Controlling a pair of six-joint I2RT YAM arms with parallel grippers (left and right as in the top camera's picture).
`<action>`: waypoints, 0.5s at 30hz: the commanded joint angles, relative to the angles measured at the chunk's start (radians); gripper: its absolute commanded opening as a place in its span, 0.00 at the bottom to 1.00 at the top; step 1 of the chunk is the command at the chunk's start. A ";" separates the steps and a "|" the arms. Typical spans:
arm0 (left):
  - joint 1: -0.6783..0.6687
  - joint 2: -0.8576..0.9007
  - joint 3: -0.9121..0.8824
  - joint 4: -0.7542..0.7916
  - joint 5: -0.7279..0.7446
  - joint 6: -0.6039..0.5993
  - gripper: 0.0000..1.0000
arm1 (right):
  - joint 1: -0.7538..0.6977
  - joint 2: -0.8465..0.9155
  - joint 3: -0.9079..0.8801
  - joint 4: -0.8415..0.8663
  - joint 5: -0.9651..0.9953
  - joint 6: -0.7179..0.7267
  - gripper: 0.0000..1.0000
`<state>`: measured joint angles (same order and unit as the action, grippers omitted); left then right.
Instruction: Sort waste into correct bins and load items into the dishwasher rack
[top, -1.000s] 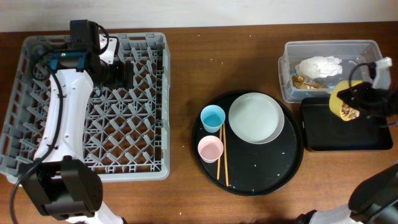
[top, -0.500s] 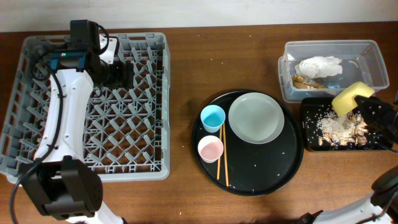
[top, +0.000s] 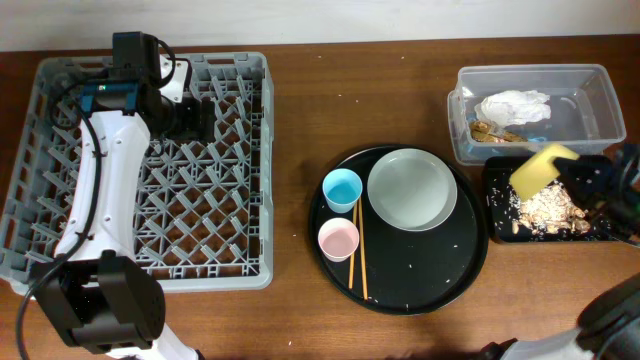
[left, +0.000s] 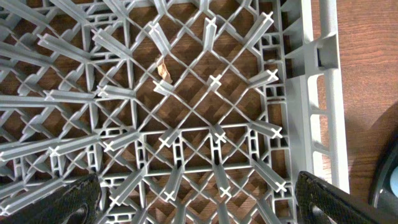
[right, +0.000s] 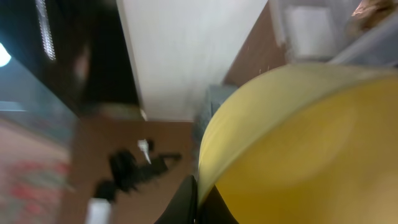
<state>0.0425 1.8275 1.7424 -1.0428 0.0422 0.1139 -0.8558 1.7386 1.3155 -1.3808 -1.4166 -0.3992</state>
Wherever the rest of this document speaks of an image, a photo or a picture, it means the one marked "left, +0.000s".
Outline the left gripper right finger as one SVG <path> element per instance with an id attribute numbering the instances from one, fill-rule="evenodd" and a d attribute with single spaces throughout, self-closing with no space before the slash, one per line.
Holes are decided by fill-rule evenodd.
<path id="1" fill-rule="evenodd" d="M 298 173 L 295 196 L 301 223 L 392 223 L 393 216 L 374 208 L 307 172 Z"/>

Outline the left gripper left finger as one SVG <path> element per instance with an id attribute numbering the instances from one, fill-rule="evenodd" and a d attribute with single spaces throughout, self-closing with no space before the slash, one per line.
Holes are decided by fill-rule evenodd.
<path id="1" fill-rule="evenodd" d="M 94 223 L 100 213 L 101 187 L 86 175 L 1 220 L 1 223 Z"/>

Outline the light blue plastic cup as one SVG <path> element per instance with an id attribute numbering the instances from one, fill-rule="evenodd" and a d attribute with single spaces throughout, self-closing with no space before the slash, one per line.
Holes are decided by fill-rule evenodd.
<path id="1" fill-rule="evenodd" d="M 391 192 L 398 197 L 398 167 L 395 167 L 391 172 L 389 183 Z"/>

